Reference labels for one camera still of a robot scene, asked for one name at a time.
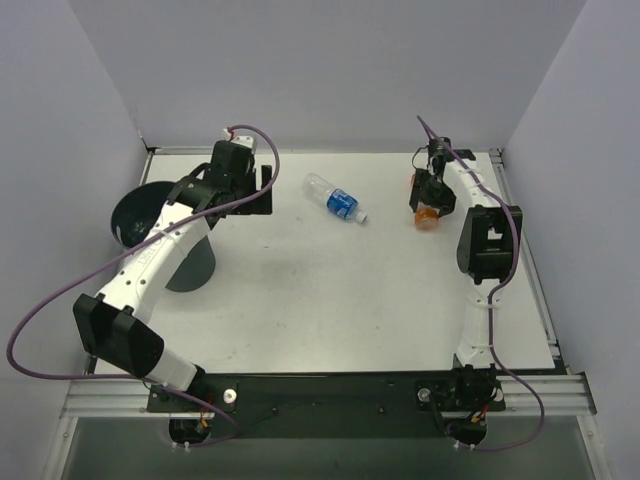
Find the orange soda bottle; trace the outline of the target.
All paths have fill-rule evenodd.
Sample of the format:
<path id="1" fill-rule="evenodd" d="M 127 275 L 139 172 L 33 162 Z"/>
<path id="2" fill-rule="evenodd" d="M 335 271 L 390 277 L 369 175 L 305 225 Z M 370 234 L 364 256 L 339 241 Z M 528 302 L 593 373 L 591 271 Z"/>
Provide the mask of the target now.
<path id="1" fill-rule="evenodd" d="M 414 213 L 414 226 L 419 231 L 429 231 L 439 226 L 439 210 L 431 204 L 429 197 L 428 176 L 424 174 L 421 201 Z"/>

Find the blue label water bottle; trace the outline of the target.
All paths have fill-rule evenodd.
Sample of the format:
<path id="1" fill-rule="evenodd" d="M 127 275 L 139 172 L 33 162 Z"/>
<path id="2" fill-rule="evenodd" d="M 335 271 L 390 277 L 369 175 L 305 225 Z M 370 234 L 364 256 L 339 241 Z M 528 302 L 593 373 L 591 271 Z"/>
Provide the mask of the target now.
<path id="1" fill-rule="evenodd" d="M 302 188 L 307 199 L 343 221 L 364 224 L 369 218 L 355 197 L 317 174 L 307 175 Z"/>

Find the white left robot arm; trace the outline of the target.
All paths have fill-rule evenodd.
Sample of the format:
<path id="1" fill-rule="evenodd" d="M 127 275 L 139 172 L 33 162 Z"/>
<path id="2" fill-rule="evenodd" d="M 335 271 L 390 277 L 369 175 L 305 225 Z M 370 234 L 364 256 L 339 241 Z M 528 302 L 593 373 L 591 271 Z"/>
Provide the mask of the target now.
<path id="1" fill-rule="evenodd" d="M 269 215 L 275 165 L 255 163 L 255 137 L 228 131 L 209 161 L 176 182 L 129 192 L 112 213 L 113 235 L 125 249 L 115 276 L 73 305 L 81 343 L 91 356 L 141 380 L 170 388 L 183 411 L 204 402 L 203 371 L 167 347 L 149 325 L 165 290 L 190 292 L 213 275 L 209 234 L 228 215 Z"/>

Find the aluminium frame rail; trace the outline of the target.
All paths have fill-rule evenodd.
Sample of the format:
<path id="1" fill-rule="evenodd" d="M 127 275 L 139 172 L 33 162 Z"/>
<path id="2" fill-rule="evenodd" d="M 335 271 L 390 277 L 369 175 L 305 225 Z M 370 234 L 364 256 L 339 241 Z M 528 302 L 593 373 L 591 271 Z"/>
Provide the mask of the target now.
<path id="1" fill-rule="evenodd" d="M 147 413 L 149 391 L 134 380 L 75 380 L 62 418 L 133 418 Z"/>

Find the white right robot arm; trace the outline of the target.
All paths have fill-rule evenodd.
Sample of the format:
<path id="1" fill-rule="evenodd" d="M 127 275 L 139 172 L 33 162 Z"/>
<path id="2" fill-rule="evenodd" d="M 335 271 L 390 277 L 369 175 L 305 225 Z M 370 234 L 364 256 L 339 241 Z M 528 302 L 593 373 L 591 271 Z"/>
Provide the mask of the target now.
<path id="1" fill-rule="evenodd" d="M 453 150 L 446 137 L 422 148 L 426 165 L 416 166 L 409 206 L 415 226 L 429 230 L 456 211 L 464 214 L 456 263 L 466 278 L 466 306 L 454 363 L 476 369 L 496 364 L 495 321 L 501 290 L 517 269 L 522 211 L 509 206 L 487 186 L 476 158 Z"/>

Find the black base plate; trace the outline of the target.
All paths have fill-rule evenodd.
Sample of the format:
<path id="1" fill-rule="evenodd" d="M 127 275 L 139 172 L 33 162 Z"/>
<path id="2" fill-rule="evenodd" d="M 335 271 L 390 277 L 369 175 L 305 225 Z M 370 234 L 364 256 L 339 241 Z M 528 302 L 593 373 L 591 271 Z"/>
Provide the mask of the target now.
<path id="1" fill-rule="evenodd" d="M 205 374 L 179 395 L 152 387 L 147 410 L 176 442 L 239 439 L 482 439 L 506 409 L 493 370 Z"/>

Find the dark round garbage bin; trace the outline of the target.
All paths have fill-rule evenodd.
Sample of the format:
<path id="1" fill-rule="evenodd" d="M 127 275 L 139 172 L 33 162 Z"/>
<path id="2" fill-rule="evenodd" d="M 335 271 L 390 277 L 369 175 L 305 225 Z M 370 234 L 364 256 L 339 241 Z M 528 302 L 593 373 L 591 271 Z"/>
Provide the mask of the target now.
<path id="1" fill-rule="evenodd" d="M 174 182 L 156 181 L 144 184 L 127 193 L 111 214 L 113 237 L 124 248 L 142 242 L 155 225 Z M 207 237 L 196 244 L 182 261 L 166 288 L 172 292 L 192 292 L 212 277 L 216 259 Z"/>

